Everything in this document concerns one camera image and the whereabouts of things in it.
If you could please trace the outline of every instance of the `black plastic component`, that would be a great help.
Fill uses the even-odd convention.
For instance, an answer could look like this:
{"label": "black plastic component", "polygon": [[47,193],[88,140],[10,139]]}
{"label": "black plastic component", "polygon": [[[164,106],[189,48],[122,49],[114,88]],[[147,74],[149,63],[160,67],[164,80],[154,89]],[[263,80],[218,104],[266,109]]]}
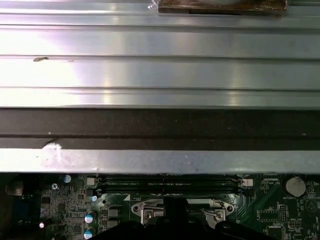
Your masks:
{"label": "black plastic component", "polygon": [[3,108],[0,116],[2,148],[320,150],[320,111]]}

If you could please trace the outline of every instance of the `integrated circuit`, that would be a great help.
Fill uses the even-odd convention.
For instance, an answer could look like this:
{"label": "integrated circuit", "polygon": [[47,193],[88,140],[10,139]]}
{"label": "integrated circuit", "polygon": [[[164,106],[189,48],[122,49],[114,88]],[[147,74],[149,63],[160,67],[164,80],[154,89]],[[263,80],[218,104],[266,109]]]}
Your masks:
{"label": "integrated circuit", "polygon": [[260,211],[259,216],[262,222],[276,222],[279,220],[279,212],[277,210]]}
{"label": "integrated circuit", "polygon": [[266,230],[266,234],[274,239],[277,239],[277,240],[283,240],[283,234],[284,234],[284,231],[282,229],[282,227],[278,227],[278,226],[270,226],[267,228]]}
{"label": "integrated circuit", "polygon": [[66,209],[65,203],[59,203],[58,204],[58,211],[64,211]]}
{"label": "integrated circuit", "polygon": [[74,225],[72,230],[73,230],[73,232],[76,233],[76,234],[81,234],[81,233],[82,233],[82,227],[81,227],[81,225]]}

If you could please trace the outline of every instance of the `chip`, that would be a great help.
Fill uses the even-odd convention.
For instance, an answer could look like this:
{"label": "chip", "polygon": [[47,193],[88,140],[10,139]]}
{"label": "chip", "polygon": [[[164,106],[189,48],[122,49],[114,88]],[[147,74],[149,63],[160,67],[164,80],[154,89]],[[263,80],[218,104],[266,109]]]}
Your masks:
{"label": "chip", "polygon": [[58,204],[58,211],[64,211],[66,209],[66,205],[64,203]]}
{"label": "chip", "polygon": [[42,204],[50,204],[50,201],[51,201],[51,199],[48,196],[43,196],[41,199]]}
{"label": "chip", "polygon": [[109,219],[108,220],[108,228],[113,228],[119,224],[119,221],[117,219]]}
{"label": "chip", "polygon": [[259,212],[260,221],[277,222],[279,220],[279,212],[277,210],[263,210]]}
{"label": "chip", "polygon": [[102,209],[101,213],[102,215],[108,215],[108,209]]}
{"label": "chip", "polygon": [[266,234],[274,239],[283,240],[283,229],[282,227],[268,227]]}
{"label": "chip", "polygon": [[88,177],[86,179],[86,184],[89,185],[89,186],[95,185],[95,182],[96,182],[96,180],[93,177]]}
{"label": "chip", "polygon": [[77,188],[82,188],[82,187],[84,186],[84,181],[83,181],[83,180],[77,180],[77,181],[75,182],[75,186],[76,186]]}
{"label": "chip", "polygon": [[73,232],[77,233],[77,234],[81,234],[82,233],[82,227],[81,225],[74,225],[73,226]]}
{"label": "chip", "polygon": [[109,217],[118,217],[119,216],[119,210],[118,209],[109,209],[108,216]]}
{"label": "chip", "polygon": [[86,195],[92,197],[94,195],[94,190],[93,189],[87,189],[86,190]]}

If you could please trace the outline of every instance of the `electrolytic capacitor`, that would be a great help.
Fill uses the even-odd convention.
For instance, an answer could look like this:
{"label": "electrolytic capacitor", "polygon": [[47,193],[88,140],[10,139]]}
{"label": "electrolytic capacitor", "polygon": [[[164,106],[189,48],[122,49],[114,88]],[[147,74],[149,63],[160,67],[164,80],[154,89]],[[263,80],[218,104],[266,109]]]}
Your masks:
{"label": "electrolytic capacitor", "polygon": [[92,238],[96,234],[96,229],[94,227],[89,227],[85,232],[84,232],[84,239],[88,240]]}
{"label": "electrolytic capacitor", "polygon": [[72,178],[71,178],[70,175],[67,174],[67,175],[64,175],[64,176],[63,176],[63,182],[64,182],[64,183],[68,184],[68,183],[71,182],[71,180],[72,180]]}
{"label": "electrolytic capacitor", "polygon": [[49,217],[45,221],[39,223],[39,228],[44,229],[53,223],[54,223],[54,220],[51,217]]}
{"label": "electrolytic capacitor", "polygon": [[96,213],[94,211],[90,211],[88,212],[85,217],[84,217],[84,221],[87,223],[87,224],[90,224],[92,223],[95,219],[96,219]]}

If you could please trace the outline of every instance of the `green circuit board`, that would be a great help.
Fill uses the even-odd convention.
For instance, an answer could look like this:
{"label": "green circuit board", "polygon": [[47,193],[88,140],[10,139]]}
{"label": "green circuit board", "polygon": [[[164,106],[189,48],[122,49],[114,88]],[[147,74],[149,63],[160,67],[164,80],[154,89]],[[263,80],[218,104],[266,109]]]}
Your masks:
{"label": "green circuit board", "polygon": [[[320,176],[256,174],[240,177],[244,179],[241,187],[250,190],[250,194],[189,192],[179,196],[228,203],[234,207],[226,217],[228,221],[278,240],[318,239]],[[101,189],[102,176],[72,175],[71,178],[65,183],[61,175],[56,180],[57,189],[48,188],[41,193],[41,219],[52,218],[55,222],[46,230],[48,240],[59,235],[68,240],[82,240],[89,228],[97,234],[128,220],[141,222],[141,217],[133,212],[133,206],[162,197],[158,193],[125,192],[129,187],[127,183],[117,185],[121,189],[119,192],[112,183]],[[299,178],[303,184],[286,185],[292,178]],[[88,213],[95,215],[90,223],[85,221]]]}

